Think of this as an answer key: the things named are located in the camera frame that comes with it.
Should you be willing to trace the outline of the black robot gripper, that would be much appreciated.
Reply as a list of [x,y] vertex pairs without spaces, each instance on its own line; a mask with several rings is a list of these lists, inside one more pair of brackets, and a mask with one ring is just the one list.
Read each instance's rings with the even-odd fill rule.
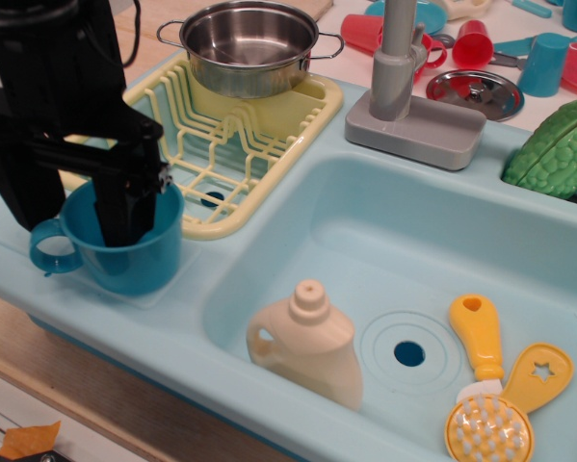
[[162,127],[123,101],[106,1],[0,1],[0,195],[32,231],[66,200],[40,164],[157,164]]

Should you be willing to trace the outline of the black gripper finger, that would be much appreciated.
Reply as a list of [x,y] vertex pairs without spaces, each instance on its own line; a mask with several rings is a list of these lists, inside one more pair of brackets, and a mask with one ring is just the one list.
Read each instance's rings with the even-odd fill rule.
[[92,176],[95,211],[109,247],[137,243],[155,223],[156,198],[171,183],[159,145],[118,144]]

